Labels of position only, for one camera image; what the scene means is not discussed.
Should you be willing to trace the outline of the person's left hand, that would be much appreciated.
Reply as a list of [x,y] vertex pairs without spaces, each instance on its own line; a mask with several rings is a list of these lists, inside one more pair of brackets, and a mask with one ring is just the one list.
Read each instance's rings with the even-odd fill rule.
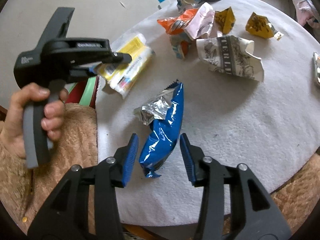
[[[30,83],[11,97],[9,110],[1,131],[1,142],[9,153],[14,153],[20,158],[25,158],[23,140],[23,110],[30,101],[44,101],[50,96],[50,91],[35,83]],[[41,126],[47,132],[51,141],[61,138],[65,101],[68,98],[67,89],[60,91],[59,99],[50,102],[44,107],[44,118]]]

